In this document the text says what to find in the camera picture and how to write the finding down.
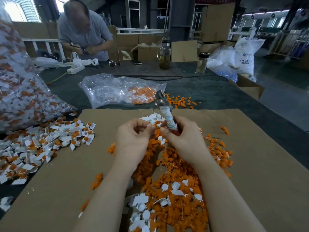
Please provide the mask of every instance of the smartphone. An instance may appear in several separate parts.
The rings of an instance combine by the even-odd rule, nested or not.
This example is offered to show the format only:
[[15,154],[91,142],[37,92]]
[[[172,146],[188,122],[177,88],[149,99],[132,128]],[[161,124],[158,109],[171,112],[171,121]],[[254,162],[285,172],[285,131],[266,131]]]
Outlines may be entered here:
[[138,61],[138,60],[130,60],[131,63],[133,63],[134,65],[139,65],[139,64],[142,64],[141,61]]

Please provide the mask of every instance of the glass bottle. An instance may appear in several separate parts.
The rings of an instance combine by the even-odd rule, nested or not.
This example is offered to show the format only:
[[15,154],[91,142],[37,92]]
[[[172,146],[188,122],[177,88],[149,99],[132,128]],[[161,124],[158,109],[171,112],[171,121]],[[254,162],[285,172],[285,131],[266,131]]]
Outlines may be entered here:
[[171,61],[171,47],[170,47],[171,40],[167,37],[162,38],[162,47],[160,51],[157,52],[157,58],[159,61],[159,68],[160,69],[169,69],[170,68],[170,61]]
[[197,74],[204,74],[205,73],[208,57],[209,57],[208,52],[200,52],[199,53],[195,73],[197,73]]

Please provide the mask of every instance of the pile of white and orange parts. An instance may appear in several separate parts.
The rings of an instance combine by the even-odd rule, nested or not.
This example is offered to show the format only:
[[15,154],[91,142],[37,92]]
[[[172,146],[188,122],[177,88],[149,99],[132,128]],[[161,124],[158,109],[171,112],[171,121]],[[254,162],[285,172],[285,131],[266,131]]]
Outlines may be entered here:
[[77,118],[65,121],[65,117],[59,117],[45,126],[7,132],[8,136],[0,140],[0,184],[25,184],[30,173],[56,156],[56,150],[68,145],[74,150],[81,142],[90,145],[95,137],[95,124],[84,124]]

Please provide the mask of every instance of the dark green tabletop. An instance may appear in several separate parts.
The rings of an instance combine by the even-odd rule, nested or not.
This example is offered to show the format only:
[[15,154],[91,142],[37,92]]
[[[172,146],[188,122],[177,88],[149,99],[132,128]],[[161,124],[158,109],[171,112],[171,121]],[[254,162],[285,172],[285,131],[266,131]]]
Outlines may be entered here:
[[[274,113],[257,100],[253,99],[236,86],[229,83],[225,78],[216,76],[208,70],[203,77],[195,76],[196,62],[176,63],[173,73],[163,70],[156,70],[155,76],[149,73],[139,73],[138,76],[166,82],[166,93],[171,96],[192,97],[193,101],[200,101],[196,109],[240,109],[246,116],[255,122],[265,133],[281,145],[287,152],[295,157],[301,164],[309,169],[309,134],[298,128],[296,125]],[[117,69],[118,75],[126,75],[129,64],[122,63],[123,72]],[[67,68],[48,69],[41,73],[45,82],[65,73]],[[74,105],[81,112],[83,109],[91,108],[85,93],[79,88],[78,83],[85,76],[110,72],[111,69],[106,63],[101,63],[100,67],[86,67],[83,71],[75,75],[65,75],[60,80],[49,86],[52,93],[62,100]],[[164,76],[180,76],[183,78],[172,78]],[[154,103],[141,105],[117,105],[109,104],[100,108],[118,109],[144,109],[155,108]],[[26,186],[12,186],[8,184],[0,185],[0,198],[5,196],[17,197]]]

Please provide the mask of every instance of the gray floor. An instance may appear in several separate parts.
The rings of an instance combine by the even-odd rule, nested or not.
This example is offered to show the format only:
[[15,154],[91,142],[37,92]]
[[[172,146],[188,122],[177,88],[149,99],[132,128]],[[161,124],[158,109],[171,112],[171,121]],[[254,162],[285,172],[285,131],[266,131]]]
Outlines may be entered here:
[[309,131],[309,71],[255,55],[254,76],[265,87],[259,101],[304,131]]

